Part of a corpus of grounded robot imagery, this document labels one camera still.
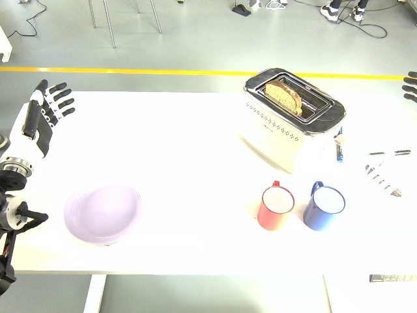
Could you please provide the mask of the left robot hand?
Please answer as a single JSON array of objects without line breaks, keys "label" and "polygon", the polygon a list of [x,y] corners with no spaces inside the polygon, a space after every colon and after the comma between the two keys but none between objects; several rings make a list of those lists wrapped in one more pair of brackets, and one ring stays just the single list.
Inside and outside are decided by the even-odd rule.
[{"label": "left robot hand", "polygon": [[30,163],[44,158],[50,148],[53,128],[74,112],[74,98],[67,83],[49,86],[47,80],[42,80],[23,104],[10,131],[10,146],[3,155]]}]

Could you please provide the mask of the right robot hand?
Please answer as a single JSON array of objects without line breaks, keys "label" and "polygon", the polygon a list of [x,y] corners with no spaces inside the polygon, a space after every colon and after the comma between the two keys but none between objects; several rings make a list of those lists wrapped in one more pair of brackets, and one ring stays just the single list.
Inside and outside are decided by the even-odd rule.
[{"label": "right robot hand", "polygon": [[402,90],[403,97],[417,103],[417,72],[410,71],[406,77],[403,78]]}]

